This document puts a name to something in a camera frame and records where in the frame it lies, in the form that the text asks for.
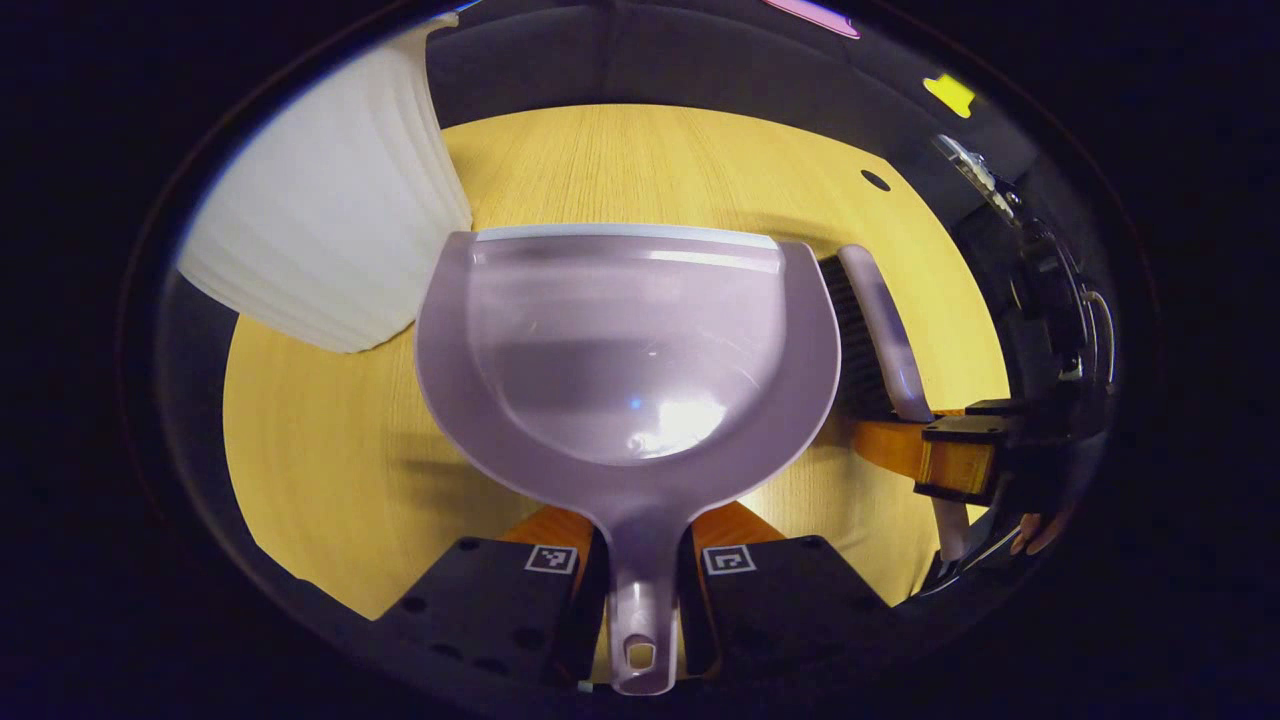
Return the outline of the white ribbed garbage bin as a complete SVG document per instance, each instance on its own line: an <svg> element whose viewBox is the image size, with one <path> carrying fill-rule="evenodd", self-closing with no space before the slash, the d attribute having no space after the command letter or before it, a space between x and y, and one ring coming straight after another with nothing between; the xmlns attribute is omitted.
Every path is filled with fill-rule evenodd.
<svg viewBox="0 0 1280 720"><path fill-rule="evenodd" d="M274 115L206 192L179 273L230 310L338 354L417 315L443 245L474 224L429 88L436 15Z"/></svg>

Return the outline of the mauve plastic dustpan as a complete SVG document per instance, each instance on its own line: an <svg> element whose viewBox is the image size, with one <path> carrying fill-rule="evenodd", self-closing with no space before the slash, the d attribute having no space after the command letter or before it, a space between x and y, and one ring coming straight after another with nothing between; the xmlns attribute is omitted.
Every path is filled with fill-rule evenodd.
<svg viewBox="0 0 1280 720"><path fill-rule="evenodd" d="M456 233L413 329L451 443L603 534L612 687L671 691L686 529L795 461L835 401L838 331L814 252L639 225Z"/></svg>

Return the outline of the yellow wooden desktop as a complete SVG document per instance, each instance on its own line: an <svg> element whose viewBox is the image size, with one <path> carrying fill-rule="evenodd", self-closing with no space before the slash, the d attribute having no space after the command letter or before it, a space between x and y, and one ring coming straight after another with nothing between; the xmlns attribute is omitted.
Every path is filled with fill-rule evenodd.
<svg viewBox="0 0 1280 720"><path fill-rule="evenodd" d="M819 256L863 245L933 409L1015 388L969 265L900 161L763 119L640 104L521 111L443 137L479 229L637 222L801 240ZM454 539L507 534L536 510L438 430L411 340L330 354L241 318L228 357L227 462L253 541L366 621ZM886 603L919 591L940 546L931 501L851 438L832 420L786 471L698 521L696 547L822 536Z"/></svg>

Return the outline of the small mauve broom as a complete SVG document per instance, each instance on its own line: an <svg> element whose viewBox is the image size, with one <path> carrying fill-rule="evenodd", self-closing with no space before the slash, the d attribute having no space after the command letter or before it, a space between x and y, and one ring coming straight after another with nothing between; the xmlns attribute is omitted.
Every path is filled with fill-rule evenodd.
<svg viewBox="0 0 1280 720"><path fill-rule="evenodd" d="M819 261L841 338L837 401L869 430L855 445L864 459L901 475L922 462L923 427L934 420L908 332L874 258L845 245Z"/></svg>

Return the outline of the silver metal clamp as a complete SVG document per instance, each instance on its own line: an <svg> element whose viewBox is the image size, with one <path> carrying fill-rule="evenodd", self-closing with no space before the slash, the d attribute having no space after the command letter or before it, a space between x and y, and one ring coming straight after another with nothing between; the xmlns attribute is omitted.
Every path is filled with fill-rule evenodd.
<svg viewBox="0 0 1280 720"><path fill-rule="evenodd" d="M936 135L932 142L1004 222L1014 228L1021 227L1023 202L1010 181L992 172L980 154L965 149L947 135Z"/></svg>

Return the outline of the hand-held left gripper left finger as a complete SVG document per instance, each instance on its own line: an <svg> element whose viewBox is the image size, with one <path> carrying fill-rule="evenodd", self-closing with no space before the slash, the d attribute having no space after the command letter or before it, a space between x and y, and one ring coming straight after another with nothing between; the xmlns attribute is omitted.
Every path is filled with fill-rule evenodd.
<svg viewBox="0 0 1280 720"><path fill-rule="evenodd" d="M593 674L608 551L584 516L545 506L495 539L465 536L385 612L385 660L572 687Z"/></svg>

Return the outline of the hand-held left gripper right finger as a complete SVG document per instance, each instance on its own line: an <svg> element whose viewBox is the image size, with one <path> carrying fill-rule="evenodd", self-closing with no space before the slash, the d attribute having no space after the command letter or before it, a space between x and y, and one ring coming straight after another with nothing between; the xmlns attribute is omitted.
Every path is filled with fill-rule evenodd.
<svg viewBox="0 0 1280 720"><path fill-rule="evenodd" d="M707 682L855 673L892 656L892 611L820 536L786 537L741 503L685 532L678 603L686 667Z"/></svg>

